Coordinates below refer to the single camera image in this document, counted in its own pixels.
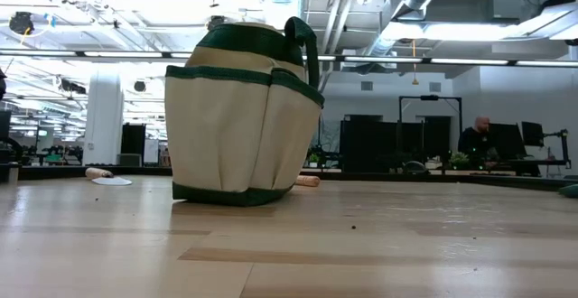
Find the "wooden handled silver trowel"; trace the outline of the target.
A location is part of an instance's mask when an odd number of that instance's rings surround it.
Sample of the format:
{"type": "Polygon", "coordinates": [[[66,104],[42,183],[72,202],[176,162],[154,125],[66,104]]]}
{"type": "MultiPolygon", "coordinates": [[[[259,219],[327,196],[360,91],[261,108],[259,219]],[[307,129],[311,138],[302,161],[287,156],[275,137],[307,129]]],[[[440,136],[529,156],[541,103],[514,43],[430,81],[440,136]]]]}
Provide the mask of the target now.
{"type": "Polygon", "coordinates": [[[90,181],[98,185],[127,186],[132,184],[131,181],[121,177],[116,177],[112,172],[108,170],[99,169],[95,167],[89,167],[85,171],[85,175],[90,181]]]}

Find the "cream and green gardening bag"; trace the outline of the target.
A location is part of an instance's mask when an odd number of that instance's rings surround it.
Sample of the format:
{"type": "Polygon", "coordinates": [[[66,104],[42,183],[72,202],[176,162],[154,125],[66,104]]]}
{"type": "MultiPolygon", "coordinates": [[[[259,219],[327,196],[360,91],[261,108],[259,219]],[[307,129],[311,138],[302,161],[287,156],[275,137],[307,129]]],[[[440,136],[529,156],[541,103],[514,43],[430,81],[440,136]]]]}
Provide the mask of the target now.
{"type": "Polygon", "coordinates": [[[296,184],[324,97],[317,38],[298,17],[281,32],[223,23],[165,72],[172,196],[250,207],[296,184]]]}

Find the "yellow hanging pendant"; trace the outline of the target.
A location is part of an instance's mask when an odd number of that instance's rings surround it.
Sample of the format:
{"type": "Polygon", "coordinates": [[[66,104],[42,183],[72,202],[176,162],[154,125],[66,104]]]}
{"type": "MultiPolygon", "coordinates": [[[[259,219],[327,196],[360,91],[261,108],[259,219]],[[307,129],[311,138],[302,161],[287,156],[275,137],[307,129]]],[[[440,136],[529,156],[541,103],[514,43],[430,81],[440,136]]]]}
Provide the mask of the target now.
{"type": "MultiPolygon", "coordinates": [[[[412,40],[412,56],[415,59],[416,58],[416,45],[415,45],[415,39],[412,40]]],[[[417,63],[413,64],[413,72],[414,72],[414,79],[412,81],[412,85],[419,85],[419,81],[417,79],[417,63]]]]}

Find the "white board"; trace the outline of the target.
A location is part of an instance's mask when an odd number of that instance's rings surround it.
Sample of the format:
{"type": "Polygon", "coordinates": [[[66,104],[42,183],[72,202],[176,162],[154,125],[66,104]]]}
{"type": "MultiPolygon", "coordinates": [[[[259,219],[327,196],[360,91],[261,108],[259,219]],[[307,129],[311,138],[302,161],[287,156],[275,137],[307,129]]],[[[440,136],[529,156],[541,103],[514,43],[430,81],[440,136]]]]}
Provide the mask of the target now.
{"type": "Polygon", "coordinates": [[[144,140],[144,164],[159,163],[159,140],[145,139],[144,140]]]}

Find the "black cabinet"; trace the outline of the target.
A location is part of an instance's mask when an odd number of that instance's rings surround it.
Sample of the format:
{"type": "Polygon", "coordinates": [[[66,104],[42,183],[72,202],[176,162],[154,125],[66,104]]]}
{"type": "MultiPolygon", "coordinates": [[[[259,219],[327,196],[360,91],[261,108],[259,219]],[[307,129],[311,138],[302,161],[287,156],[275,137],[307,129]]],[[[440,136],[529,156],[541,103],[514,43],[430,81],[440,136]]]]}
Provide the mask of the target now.
{"type": "Polygon", "coordinates": [[[119,163],[124,166],[141,167],[144,153],[145,125],[123,125],[119,163]]]}

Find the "person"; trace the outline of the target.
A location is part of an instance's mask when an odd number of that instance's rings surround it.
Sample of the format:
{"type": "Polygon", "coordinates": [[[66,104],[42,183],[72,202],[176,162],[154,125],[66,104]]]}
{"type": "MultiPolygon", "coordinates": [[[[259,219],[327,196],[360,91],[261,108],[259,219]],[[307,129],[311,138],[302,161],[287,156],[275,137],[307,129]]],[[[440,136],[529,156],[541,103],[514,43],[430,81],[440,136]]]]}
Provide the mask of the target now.
{"type": "Polygon", "coordinates": [[[477,116],[474,126],[464,129],[460,135],[458,151],[468,156],[472,167],[493,168],[497,164],[495,136],[490,132],[489,127],[488,117],[477,116]]]}

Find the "white column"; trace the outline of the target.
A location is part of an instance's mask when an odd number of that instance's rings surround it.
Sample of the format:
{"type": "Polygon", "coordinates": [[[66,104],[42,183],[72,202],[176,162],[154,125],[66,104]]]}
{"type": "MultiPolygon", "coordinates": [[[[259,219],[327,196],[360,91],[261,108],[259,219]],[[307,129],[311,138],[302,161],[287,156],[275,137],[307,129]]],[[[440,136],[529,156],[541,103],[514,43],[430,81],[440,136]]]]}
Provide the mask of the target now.
{"type": "Polygon", "coordinates": [[[98,65],[89,80],[83,164],[115,164],[121,152],[124,93],[118,68],[98,65]]]}

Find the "black computer monitor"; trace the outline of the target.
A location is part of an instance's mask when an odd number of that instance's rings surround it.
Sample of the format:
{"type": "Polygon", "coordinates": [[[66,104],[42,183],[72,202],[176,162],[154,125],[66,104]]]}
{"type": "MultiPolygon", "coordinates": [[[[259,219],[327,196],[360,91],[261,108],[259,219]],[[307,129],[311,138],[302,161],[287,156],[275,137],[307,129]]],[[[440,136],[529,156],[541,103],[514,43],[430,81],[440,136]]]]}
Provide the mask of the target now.
{"type": "Polygon", "coordinates": [[[525,146],[544,146],[545,136],[541,124],[523,121],[521,126],[525,146]]]}
{"type": "Polygon", "coordinates": [[[501,160],[520,159],[527,154],[517,124],[490,124],[489,132],[501,160]]]}

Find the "black partition wall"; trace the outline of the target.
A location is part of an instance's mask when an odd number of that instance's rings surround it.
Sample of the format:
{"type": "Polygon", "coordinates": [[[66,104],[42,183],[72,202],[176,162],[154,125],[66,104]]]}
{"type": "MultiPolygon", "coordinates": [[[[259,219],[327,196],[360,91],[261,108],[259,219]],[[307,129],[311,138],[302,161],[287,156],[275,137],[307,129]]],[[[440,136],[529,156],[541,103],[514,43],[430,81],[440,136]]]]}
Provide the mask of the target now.
{"type": "Polygon", "coordinates": [[[397,122],[378,116],[354,116],[340,122],[340,168],[347,173],[386,173],[408,163],[425,163],[421,155],[421,123],[404,123],[404,145],[396,145],[397,122]]]}

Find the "black metal rig frame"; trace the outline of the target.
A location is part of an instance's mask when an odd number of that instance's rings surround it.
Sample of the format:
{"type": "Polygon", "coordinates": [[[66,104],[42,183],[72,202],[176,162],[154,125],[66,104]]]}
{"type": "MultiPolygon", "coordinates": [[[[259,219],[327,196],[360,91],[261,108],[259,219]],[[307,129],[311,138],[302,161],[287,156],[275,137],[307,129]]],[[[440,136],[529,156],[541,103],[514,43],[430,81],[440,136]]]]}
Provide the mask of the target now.
{"type": "MultiPolygon", "coordinates": [[[[404,145],[404,123],[403,123],[403,100],[416,99],[420,101],[444,101],[448,106],[452,106],[449,101],[457,102],[459,132],[462,131],[462,99],[461,97],[439,97],[437,95],[422,96],[400,96],[398,98],[398,120],[396,124],[396,145],[401,151],[404,145]]],[[[426,116],[421,123],[421,155],[423,159],[439,156],[442,163],[448,163],[452,156],[451,148],[451,119],[448,116],[426,116]]]]}

